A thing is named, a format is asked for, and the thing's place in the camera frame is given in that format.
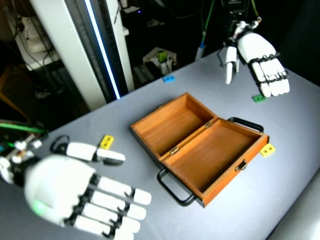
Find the brown wooden case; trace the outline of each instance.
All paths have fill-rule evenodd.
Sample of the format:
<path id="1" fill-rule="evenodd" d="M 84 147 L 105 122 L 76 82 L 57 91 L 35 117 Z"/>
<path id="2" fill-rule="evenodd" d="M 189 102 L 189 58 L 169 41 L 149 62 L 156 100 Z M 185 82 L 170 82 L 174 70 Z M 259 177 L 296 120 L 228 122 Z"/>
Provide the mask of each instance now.
<path id="1" fill-rule="evenodd" d="M 262 126 L 236 117 L 221 119 L 188 93 L 131 128 L 145 150 L 164 165 L 157 178 L 183 206 L 197 198 L 203 206 L 209 204 L 269 140 Z M 192 192 L 189 198 L 179 199 L 164 184 L 168 172 Z"/>

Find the white robotic hand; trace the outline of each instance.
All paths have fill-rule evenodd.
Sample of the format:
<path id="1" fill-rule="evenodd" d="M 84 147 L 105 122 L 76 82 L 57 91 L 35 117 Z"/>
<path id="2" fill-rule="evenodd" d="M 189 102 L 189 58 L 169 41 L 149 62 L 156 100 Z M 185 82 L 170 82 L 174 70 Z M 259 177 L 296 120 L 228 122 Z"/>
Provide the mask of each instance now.
<path id="1" fill-rule="evenodd" d="M 257 33 L 244 33 L 255 29 L 260 21 L 261 18 L 252 22 L 252 24 L 240 21 L 233 36 L 228 38 L 229 44 L 224 62 L 226 66 L 226 84 L 231 83 L 235 72 L 239 70 L 238 50 L 238 53 L 252 69 L 259 88 L 265 97 L 288 93 L 290 91 L 288 74 L 278 60 L 275 48 Z"/>
<path id="2" fill-rule="evenodd" d="M 34 161 L 26 159 L 19 164 L 11 157 L 2 157 L 0 169 L 9 174 L 1 176 L 6 177 L 3 177 L 6 182 L 16 184 L 18 173 L 22 173 L 27 204 L 34 213 L 53 224 L 72 226 L 108 239 L 133 240 L 134 233 L 140 229 L 137 220 L 143 220 L 147 211 L 132 202 L 148 205 L 151 194 L 100 176 L 81 161 L 120 164 L 125 156 L 75 142 L 61 143 L 55 150 L 59 154 Z"/>

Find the table surface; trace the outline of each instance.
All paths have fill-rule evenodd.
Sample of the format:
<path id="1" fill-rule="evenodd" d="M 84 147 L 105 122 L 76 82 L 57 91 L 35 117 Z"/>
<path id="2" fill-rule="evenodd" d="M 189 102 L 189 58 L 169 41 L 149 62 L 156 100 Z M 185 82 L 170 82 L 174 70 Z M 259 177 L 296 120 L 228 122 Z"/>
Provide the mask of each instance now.
<path id="1" fill-rule="evenodd" d="M 255 103 L 259 91 L 246 66 L 230 85 L 216 54 L 159 79 L 50 133 L 39 155 L 49 153 L 59 135 L 97 145 L 114 136 L 111 149 L 126 156 L 121 166 L 90 163 L 97 172 L 149 191 L 152 202 L 135 239 L 264 240 L 288 211 L 320 166 L 320 88 L 289 71 L 291 91 Z M 219 117 L 239 117 L 264 126 L 276 152 L 257 155 L 206 207 L 198 202 L 182 207 L 157 181 L 159 168 L 130 132 L 130 125 L 160 104 L 189 92 Z M 181 198 L 188 194 L 165 179 Z M 98 236 L 59 228 L 38 218 L 26 206 L 23 191 L 0 183 L 0 232 L 7 240 L 98 240 Z"/>

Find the blue light strip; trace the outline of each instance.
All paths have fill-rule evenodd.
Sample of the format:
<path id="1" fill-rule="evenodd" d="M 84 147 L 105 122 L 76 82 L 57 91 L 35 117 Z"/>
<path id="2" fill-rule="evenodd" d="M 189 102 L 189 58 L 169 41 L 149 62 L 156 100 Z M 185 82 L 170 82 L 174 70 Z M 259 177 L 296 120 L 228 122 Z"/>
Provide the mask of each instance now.
<path id="1" fill-rule="evenodd" d="M 106 52 L 105 46 L 104 46 L 104 44 L 102 42 L 102 38 L 101 38 L 101 35 L 100 35 L 100 32 L 99 32 L 99 28 L 98 28 L 98 25 L 97 25 L 97 21 L 96 21 L 96 18 L 95 18 L 94 11 L 92 9 L 90 0 L 84 0 L 84 2 L 85 2 L 85 5 L 86 5 L 86 8 L 88 10 L 88 13 L 89 13 L 89 16 L 90 16 L 90 20 L 92 22 L 94 34 L 95 34 L 96 39 L 98 41 L 98 44 L 99 44 L 99 47 L 100 47 L 100 50 L 101 50 L 101 53 L 102 53 L 102 57 L 103 57 L 106 69 L 108 70 L 108 73 L 109 73 L 109 76 L 110 76 L 110 79 L 111 79 L 111 83 L 112 83 L 112 86 L 113 86 L 113 90 L 114 90 L 116 99 L 119 100 L 120 99 L 120 95 L 119 95 L 119 92 L 118 92 L 118 89 L 117 89 L 117 85 L 116 85 L 116 81 L 115 81 L 114 75 L 113 75 L 113 73 L 111 71 L 111 67 L 110 67 L 110 63 L 109 63 L 108 57 L 107 57 L 107 52 Z"/>

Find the yellow block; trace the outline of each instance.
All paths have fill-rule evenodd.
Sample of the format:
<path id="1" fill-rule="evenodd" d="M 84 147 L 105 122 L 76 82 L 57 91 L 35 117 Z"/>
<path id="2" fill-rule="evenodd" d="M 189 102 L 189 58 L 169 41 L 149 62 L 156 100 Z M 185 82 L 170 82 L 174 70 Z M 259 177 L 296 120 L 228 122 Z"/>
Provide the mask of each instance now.
<path id="1" fill-rule="evenodd" d="M 108 150 L 114 141 L 114 137 L 110 135 L 104 135 L 102 141 L 100 142 L 100 148 Z"/>
<path id="2" fill-rule="evenodd" d="M 268 143 L 260 150 L 260 153 L 262 156 L 266 157 L 266 156 L 269 156 L 270 154 L 273 154 L 275 151 L 276 151 L 276 148 L 272 146 L 271 143 Z"/>

